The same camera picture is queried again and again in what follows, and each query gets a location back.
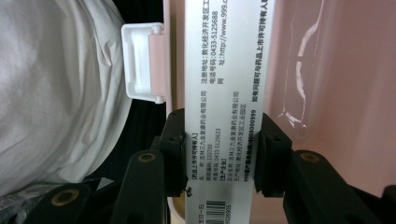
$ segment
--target white fabric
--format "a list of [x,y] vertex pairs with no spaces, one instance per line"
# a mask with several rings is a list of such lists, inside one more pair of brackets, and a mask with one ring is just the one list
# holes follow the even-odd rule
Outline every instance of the white fabric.
[[122,19],[110,1],[0,2],[0,196],[78,182],[120,137]]

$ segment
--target screw hole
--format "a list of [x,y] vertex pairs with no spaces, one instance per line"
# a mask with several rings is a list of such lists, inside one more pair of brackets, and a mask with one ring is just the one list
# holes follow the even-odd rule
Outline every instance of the screw hole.
[[155,160],[155,155],[152,153],[144,153],[139,156],[139,161],[141,162],[149,162],[149,161],[154,161]]
[[304,152],[300,154],[300,157],[305,160],[305,161],[310,161],[310,162],[317,162],[319,161],[319,157],[316,155],[310,153],[310,152]]
[[55,194],[51,203],[54,206],[61,207],[72,203],[79,195],[78,189],[66,189],[57,194]]

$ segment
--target label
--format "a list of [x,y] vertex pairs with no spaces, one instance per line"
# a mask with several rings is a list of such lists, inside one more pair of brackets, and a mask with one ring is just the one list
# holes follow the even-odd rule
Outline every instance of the label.
[[186,223],[248,223],[274,1],[186,1]]

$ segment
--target black mount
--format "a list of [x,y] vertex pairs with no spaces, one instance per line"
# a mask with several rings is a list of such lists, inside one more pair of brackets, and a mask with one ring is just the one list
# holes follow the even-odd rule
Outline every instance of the black mount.
[[[170,223],[166,197],[186,188],[184,109],[172,112],[151,149],[134,154],[122,183],[68,184],[48,193],[25,223]],[[284,197],[289,223],[396,223],[396,186],[382,198],[350,187],[316,152],[291,140],[265,114],[255,170],[256,190]]]

